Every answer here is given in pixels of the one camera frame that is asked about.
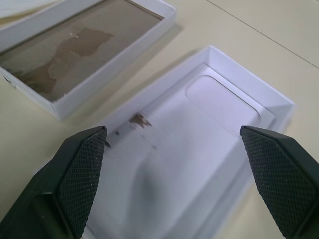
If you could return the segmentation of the white box base tray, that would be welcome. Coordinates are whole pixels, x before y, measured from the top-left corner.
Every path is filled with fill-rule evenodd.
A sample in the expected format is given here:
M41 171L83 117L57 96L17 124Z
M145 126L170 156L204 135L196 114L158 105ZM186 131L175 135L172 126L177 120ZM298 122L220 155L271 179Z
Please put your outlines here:
M253 182L244 125L283 132L295 104L208 46L107 116L82 239L212 239Z

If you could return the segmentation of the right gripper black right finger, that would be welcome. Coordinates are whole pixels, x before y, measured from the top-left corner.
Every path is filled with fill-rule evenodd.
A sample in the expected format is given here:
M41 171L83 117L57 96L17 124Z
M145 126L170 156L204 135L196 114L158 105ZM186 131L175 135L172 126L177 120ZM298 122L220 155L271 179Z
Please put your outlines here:
M286 239L319 239L319 163L293 138L240 129L257 190Z

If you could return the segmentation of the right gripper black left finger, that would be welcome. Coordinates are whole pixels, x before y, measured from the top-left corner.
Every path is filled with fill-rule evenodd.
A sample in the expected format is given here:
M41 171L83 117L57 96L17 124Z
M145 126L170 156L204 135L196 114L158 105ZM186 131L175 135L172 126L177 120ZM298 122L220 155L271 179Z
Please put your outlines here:
M107 129L64 140L0 222L0 239L80 239L97 192Z

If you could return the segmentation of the orange phone box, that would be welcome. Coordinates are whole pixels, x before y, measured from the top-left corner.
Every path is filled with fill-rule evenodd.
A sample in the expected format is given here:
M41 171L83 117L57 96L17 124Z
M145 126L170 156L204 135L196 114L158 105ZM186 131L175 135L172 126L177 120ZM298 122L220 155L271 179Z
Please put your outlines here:
M0 77L63 120L175 18L164 0L62 0L0 29Z

